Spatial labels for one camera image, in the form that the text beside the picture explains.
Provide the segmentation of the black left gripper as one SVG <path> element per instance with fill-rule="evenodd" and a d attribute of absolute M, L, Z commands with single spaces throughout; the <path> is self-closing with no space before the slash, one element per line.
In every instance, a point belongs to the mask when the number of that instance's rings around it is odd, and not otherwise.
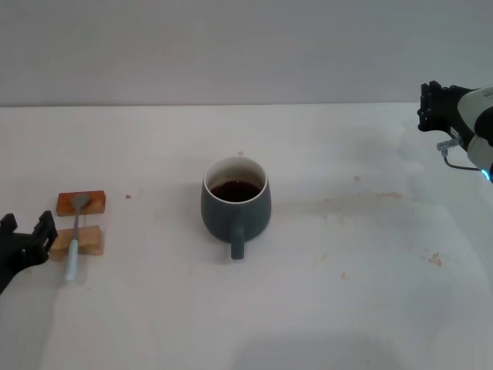
<path fill-rule="evenodd" d="M 33 234 L 14 233 L 18 227 L 14 214 L 6 214 L 0 221 L 1 235 L 1 292 L 17 273 L 28 267 L 44 264 L 58 236 L 50 210 L 39 218 Z"/>

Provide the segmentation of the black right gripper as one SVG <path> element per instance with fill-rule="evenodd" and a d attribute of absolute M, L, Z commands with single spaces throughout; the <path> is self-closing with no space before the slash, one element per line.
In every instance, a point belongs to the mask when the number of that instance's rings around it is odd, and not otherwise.
<path fill-rule="evenodd" d="M 421 132 L 442 131 L 449 136 L 460 137 L 463 143 L 469 143 L 474 133 L 458 112 L 459 100 L 469 92 L 472 92 L 472 89 L 460 86 L 441 86 L 435 80 L 422 84 L 418 129 Z M 430 100 L 430 123 L 428 122 L 428 98 Z"/>

